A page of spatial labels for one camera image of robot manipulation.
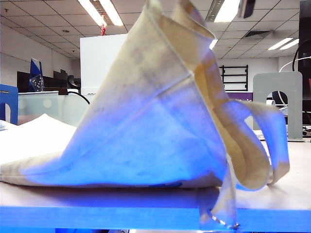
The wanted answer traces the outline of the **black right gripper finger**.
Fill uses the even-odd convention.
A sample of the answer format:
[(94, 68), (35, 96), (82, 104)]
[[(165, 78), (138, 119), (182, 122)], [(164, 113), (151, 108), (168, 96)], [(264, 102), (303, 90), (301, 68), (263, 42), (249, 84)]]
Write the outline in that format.
[(254, 11), (255, 0), (240, 0), (239, 17), (248, 18)]

